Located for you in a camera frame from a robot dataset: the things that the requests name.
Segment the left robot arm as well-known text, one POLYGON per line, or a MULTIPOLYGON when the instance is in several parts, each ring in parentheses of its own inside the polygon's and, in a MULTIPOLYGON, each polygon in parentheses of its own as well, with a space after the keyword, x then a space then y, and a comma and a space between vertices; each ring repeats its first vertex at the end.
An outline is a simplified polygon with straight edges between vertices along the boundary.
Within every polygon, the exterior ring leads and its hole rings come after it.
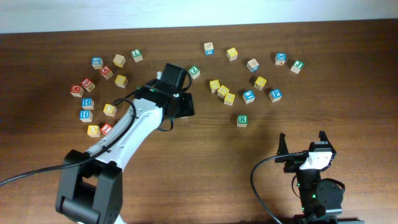
POLYGON ((123 171, 145 138, 166 120, 195 114, 192 95, 183 84, 188 71, 166 64, 132 95, 129 109, 111 131, 85 152, 64 158, 55 209, 77 223, 123 223, 123 171))

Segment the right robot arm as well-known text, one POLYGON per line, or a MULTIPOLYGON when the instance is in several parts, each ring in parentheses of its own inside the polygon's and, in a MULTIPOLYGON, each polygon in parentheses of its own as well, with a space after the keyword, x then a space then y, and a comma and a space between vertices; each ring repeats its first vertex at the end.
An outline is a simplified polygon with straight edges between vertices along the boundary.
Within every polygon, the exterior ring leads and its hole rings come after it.
POLYGON ((284 164, 285 173, 294 173, 297 179, 302 214, 294 216, 295 223, 337 223, 342 213, 341 203, 345 185, 335 179, 322 179, 320 174, 331 166, 336 151, 324 131, 319 141, 297 155, 290 154, 285 134, 279 136, 276 163, 284 164))

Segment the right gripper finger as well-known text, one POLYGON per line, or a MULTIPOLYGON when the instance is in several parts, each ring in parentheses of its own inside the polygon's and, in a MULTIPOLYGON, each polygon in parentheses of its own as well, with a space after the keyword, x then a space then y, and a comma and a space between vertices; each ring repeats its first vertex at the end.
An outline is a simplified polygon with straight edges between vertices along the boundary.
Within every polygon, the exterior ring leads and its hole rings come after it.
POLYGON ((286 144, 286 141, 285 141, 285 134, 284 133, 280 133, 277 155, 278 156, 283 156, 283 155, 287 155, 288 153, 289 153, 289 150, 287 148, 287 144, 286 144))
POLYGON ((321 144, 329 144, 328 137, 326 135, 326 132, 320 131, 318 137, 320 138, 320 143, 321 144))

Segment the blue P letter block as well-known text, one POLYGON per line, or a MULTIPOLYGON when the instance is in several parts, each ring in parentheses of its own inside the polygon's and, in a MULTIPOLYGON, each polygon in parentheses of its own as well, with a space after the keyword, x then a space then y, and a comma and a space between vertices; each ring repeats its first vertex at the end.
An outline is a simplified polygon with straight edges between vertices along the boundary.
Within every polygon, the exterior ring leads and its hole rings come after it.
POLYGON ((282 92, 279 89, 271 90, 269 93, 271 102, 279 101, 282 98, 282 92))

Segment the green R letter block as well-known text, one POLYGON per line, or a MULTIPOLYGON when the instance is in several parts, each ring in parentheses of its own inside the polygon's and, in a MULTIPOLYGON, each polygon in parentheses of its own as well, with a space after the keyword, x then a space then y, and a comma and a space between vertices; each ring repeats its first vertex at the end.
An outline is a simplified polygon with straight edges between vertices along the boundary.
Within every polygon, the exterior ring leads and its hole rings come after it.
POLYGON ((243 128, 248 125, 248 116, 245 114, 239 114, 237 117, 237 127, 243 128))

